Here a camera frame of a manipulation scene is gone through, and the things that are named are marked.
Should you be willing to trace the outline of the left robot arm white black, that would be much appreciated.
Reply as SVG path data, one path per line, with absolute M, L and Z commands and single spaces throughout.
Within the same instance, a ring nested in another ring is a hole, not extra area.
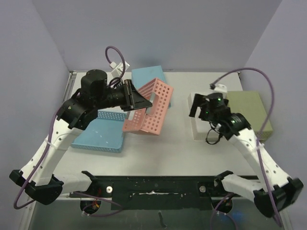
M 93 69 L 81 78 L 81 87 L 53 115 L 47 138 L 31 160 L 9 178 L 33 201 L 43 205 L 54 202 L 61 194 L 82 192 L 87 197 L 97 193 L 97 179 L 87 171 L 56 176 L 54 170 L 72 142 L 98 117 L 98 110 L 119 106 L 124 112 L 149 108 L 131 80 L 112 88 L 107 73 Z

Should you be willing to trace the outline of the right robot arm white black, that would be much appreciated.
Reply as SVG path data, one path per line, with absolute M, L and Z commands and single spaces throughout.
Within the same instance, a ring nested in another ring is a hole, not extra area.
M 199 119 L 209 122 L 213 128 L 233 144 L 259 179 L 253 182 L 225 171 L 216 176 L 214 191 L 219 196 L 228 192 L 254 202 L 260 213 L 268 218 L 293 204 L 303 190 L 299 178 L 291 178 L 280 168 L 261 144 L 247 119 L 240 113 L 232 113 L 228 100 L 220 92 L 208 95 L 195 94 L 190 117 L 200 110 Z

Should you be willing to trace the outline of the white perforated plastic basket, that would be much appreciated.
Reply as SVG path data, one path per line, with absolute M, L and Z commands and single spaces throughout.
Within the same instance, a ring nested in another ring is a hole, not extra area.
M 192 108 L 194 96 L 195 92 L 191 92 L 187 99 L 188 115 L 190 114 Z M 208 134 L 208 131 L 211 128 L 208 122 L 202 121 L 201 119 L 198 118 L 199 114 L 200 114 L 200 108 L 197 109 L 195 117 L 189 117 L 194 141 L 204 141 Z

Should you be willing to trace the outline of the pink plastic basket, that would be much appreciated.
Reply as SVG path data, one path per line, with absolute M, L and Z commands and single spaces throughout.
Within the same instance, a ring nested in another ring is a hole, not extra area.
M 143 85 L 138 92 L 152 106 L 134 111 L 133 117 L 124 121 L 122 131 L 140 135 L 160 135 L 171 101 L 173 87 L 155 78 Z

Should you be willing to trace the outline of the green perforated plastic basket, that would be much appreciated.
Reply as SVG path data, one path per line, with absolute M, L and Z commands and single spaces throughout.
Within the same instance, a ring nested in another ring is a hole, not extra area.
M 273 129 L 270 121 L 267 122 L 261 135 L 259 134 L 267 112 L 257 91 L 228 91 L 226 98 L 229 100 L 228 106 L 231 112 L 240 113 L 247 119 L 261 143 L 271 137 Z

